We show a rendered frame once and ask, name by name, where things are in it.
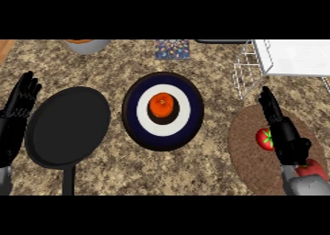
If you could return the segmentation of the black frying pan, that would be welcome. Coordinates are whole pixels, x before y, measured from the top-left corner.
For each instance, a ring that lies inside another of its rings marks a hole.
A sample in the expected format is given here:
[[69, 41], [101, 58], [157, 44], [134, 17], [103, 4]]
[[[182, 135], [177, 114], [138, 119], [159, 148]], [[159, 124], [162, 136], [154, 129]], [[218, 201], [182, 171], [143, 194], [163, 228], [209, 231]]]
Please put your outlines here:
[[63, 171], [64, 196], [73, 195], [75, 165], [98, 147], [109, 121], [107, 100], [85, 86], [70, 87], [51, 95], [29, 119], [26, 153], [36, 165]]

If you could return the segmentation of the grey pot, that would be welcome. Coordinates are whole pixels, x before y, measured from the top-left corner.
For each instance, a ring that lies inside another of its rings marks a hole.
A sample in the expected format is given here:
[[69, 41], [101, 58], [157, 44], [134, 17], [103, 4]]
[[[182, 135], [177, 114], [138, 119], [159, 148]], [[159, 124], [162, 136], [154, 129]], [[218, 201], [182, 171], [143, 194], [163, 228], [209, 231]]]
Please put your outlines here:
[[66, 39], [70, 50], [78, 54], [92, 54], [104, 49], [109, 44], [107, 39]]

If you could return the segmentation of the dark flat tray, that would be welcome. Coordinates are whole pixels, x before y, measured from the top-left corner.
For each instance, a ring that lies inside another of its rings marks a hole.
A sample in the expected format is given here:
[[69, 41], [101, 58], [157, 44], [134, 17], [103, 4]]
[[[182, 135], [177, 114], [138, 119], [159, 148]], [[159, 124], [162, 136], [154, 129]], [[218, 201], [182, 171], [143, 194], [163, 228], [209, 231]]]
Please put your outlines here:
[[196, 39], [197, 43], [203, 44], [244, 44], [249, 43], [247, 39]]

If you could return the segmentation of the navy and white round plate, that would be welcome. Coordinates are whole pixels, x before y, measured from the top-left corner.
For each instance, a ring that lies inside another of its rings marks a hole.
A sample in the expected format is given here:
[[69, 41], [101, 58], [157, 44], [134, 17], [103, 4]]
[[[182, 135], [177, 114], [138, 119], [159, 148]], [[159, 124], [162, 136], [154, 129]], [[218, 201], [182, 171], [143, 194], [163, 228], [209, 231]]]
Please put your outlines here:
[[138, 145], [172, 151], [193, 139], [203, 123], [203, 98], [191, 81], [177, 73], [144, 75], [123, 97], [122, 121]]

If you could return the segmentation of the dark patterned box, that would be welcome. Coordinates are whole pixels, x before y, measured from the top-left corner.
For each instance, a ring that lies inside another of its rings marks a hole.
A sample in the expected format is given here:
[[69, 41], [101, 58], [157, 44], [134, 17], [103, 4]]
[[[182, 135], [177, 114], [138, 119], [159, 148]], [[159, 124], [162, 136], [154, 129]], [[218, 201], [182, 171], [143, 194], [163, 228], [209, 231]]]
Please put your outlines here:
[[187, 39], [156, 39], [156, 60], [187, 60], [190, 58], [190, 41]]

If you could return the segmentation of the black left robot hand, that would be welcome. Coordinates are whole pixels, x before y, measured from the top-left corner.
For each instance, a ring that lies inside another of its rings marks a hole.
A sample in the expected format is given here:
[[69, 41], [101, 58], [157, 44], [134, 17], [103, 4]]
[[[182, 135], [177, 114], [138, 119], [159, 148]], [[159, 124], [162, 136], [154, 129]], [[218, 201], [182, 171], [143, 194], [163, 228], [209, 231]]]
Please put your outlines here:
[[0, 110], [0, 168], [10, 166], [23, 142], [25, 126], [41, 84], [32, 72], [23, 73]]

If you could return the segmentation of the red tomato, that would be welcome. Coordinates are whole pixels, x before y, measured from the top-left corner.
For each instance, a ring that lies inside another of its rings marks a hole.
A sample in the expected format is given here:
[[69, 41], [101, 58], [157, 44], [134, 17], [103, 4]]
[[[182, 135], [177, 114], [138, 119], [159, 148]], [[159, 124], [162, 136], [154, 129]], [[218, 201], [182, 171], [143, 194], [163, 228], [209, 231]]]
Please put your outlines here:
[[272, 134], [269, 129], [261, 129], [256, 132], [256, 144], [265, 151], [272, 151]]

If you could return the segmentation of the orange fruit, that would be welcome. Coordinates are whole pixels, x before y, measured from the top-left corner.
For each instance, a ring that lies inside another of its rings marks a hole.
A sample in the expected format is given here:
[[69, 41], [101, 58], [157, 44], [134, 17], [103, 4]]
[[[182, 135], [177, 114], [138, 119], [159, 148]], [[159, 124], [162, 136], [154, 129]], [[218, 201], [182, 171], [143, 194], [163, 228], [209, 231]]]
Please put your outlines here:
[[174, 112], [174, 98], [168, 93], [157, 93], [150, 99], [150, 111], [157, 118], [165, 118]]

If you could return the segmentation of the red bell pepper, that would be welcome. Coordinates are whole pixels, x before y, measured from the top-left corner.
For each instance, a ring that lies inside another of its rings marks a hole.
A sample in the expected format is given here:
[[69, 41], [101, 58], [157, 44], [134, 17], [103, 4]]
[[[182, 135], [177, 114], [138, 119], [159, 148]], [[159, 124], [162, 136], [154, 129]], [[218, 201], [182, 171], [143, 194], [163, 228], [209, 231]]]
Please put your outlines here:
[[322, 180], [327, 180], [327, 174], [320, 163], [314, 159], [305, 160], [305, 165], [299, 165], [294, 169], [294, 172], [300, 177], [306, 177], [309, 175], [318, 175]]

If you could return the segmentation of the brown round placemat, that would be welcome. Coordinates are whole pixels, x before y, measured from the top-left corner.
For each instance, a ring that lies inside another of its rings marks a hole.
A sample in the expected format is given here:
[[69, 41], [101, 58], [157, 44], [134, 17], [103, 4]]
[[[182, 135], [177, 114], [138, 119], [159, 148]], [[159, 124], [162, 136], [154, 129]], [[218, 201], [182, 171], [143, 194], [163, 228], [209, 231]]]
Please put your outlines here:
[[268, 127], [261, 105], [237, 113], [228, 130], [228, 152], [241, 182], [256, 195], [283, 196], [280, 162], [256, 144], [256, 132]]

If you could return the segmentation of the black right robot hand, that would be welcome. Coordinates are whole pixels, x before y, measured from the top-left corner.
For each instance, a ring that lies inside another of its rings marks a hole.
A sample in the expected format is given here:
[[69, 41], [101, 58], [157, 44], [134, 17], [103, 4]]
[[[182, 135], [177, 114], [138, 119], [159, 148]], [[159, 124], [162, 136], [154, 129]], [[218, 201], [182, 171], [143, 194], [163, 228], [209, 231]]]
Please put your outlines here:
[[268, 86], [262, 87], [258, 103], [266, 119], [275, 156], [283, 165], [306, 165], [311, 140], [300, 136], [289, 117], [283, 115]]

